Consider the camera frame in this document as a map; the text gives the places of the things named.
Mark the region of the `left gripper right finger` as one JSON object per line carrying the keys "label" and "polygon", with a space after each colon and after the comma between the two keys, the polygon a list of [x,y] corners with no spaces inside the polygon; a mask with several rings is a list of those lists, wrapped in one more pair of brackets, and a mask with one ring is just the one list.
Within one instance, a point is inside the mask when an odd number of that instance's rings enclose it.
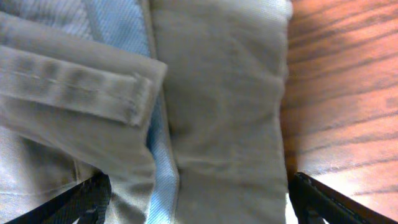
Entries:
{"label": "left gripper right finger", "polygon": [[289,198],[299,224],[397,224],[303,172],[290,181]]}

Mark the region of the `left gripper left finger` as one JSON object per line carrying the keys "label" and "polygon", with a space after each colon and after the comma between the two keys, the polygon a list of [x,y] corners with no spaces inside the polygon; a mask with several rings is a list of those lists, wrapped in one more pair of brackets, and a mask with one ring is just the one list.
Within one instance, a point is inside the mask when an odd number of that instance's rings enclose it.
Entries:
{"label": "left gripper left finger", "polygon": [[99,173],[6,224],[103,224],[110,199],[109,176]]}

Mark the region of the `khaki shorts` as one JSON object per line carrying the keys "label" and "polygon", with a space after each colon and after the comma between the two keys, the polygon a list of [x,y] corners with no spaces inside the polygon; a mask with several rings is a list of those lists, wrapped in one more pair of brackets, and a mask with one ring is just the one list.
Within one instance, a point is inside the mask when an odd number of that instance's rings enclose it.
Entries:
{"label": "khaki shorts", "polygon": [[290,1],[2,1],[1,222],[284,223]]}

